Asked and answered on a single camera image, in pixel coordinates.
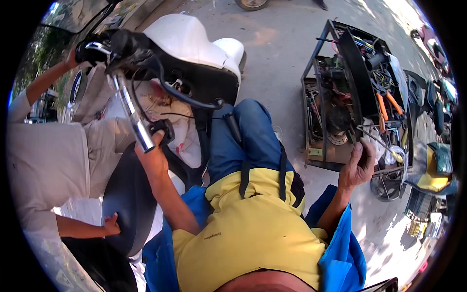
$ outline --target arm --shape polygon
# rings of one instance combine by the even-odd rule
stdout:
[[[153,136],[156,145],[159,145],[164,137],[164,131],[159,130]],[[199,233],[199,226],[195,215],[178,195],[172,180],[169,177],[169,163],[160,147],[144,154],[139,144],[134,151],[138,156],[144,171],[148,176],[151,190],[157,203],[161,206],[164,217],[172,230],[182,229],[193,235]]]
[[[104,219],[104,226],[94,226],[72,218],[55,215],[60,237],[96,238],[120,233],[117,223],[117,213],[112,218]]]
[[[375,147],[361,138],[360,142],[354,145],[350,161],[340,171],[336,194],[321,215],[316,227],[332,235],[349,203],[354,188],[369,181],[374,171]]]
[[[26,96],[28,97],[29,105],[39,99],[55,80],[59,79],[63,74],[78,66],[75,60],[76,48],[73,46],[65,61],[62,61],[52,68],[48,69],[42,75],[37,77],[28,87],[26,87]]]

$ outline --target white shirt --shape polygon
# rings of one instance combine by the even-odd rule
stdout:
[[[23,90],[8,108],[7,170],[23,229],[60,240],[55,214],[69,198],[89,197],[86,135],[79,123],[25,124],[31,106]]]

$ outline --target suspender strap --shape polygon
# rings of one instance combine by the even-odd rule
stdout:
[[[287,154],[285,154],[285,149],[282,143],[281,145],[281,163],[279,168],[279,197],[282,201],[285,202],[285,174],[287,172],[286,164],[287,164]]]
[[[240,196],[241,199],[245,198],[245,191],[247,190],[248,183],[250,182],[250,162],[244,160],[241,163],[241,181],[240,181]]]

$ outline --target yellow shirt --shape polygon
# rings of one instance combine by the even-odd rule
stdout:
[[[286,174],[285,202],[279,198],[278,171],[251,169],[245,199],[239,194],[240,176],[232,173],[206,190],[214,213],[197,236],[173,231],[180,290],[212,292],[261,268],[293,274],[318,290],[318,261],[327,234],[319,228],[310,230],[300,218],[304,200],[292,207],[293,172]]]

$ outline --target logo on shirt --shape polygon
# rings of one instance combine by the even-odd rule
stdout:
[[[218,236],[218,235],[220,235],[220,234],[221,234],[221,233],[218,232],[218,233],[212,234],[212,235],[210,235],[210,236],[208,236],[208,237],[205,237],[205,239],[211,239],[211,238],[213,238],[213,237],[215,237],[215,236]]]

